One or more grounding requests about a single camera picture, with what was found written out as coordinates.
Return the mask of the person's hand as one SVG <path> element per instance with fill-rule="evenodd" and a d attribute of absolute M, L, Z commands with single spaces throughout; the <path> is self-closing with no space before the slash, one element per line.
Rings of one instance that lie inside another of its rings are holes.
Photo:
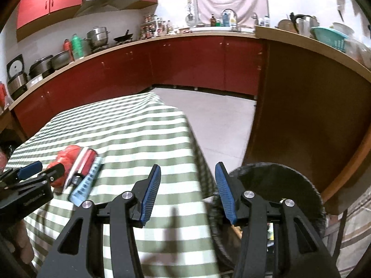
<path fill-rule="evenodd" d="M 32 263 L 35 255 L 24 220 L 19 221 L 8 229 L 8 234 L 5 236 L 5 243 L 11 253 L 19 250 L 19 256 L 23 263 Z"/>

